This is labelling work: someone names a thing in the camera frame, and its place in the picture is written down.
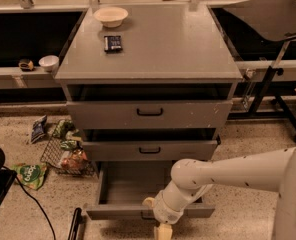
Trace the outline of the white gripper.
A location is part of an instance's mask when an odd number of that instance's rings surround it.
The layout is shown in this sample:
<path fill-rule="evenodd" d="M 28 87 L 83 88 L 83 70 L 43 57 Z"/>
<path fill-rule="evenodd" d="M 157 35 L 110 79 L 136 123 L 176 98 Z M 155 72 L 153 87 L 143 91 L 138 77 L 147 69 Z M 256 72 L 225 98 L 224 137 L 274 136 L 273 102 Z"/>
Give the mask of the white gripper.
<path fill-rule="evenodd" d="M 160 191 L 155 199 L 147 197 L 142 204 L 152 208 L 155 219 L 161 223 L 154 227 L 154 239 L 171 240 L 173 232 L 171 225 L 176 224 L 184 213 L 183 195 L 180 192 Z"/>

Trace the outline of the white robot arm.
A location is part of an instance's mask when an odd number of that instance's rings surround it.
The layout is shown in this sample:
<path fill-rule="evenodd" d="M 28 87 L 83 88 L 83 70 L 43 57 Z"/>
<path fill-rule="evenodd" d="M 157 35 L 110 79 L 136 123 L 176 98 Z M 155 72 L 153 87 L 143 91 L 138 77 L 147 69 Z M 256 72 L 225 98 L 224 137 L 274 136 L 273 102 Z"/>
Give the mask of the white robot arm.
<path fill-rule="evenodd" d="M 184 210 L 215 184 L 276 192 L 271 240 L 296 240 L 296 147 L 214 162 L 177 161 L 165 189 L 143 201 L 159 222 L 154 239 L 171 240 Z"/>

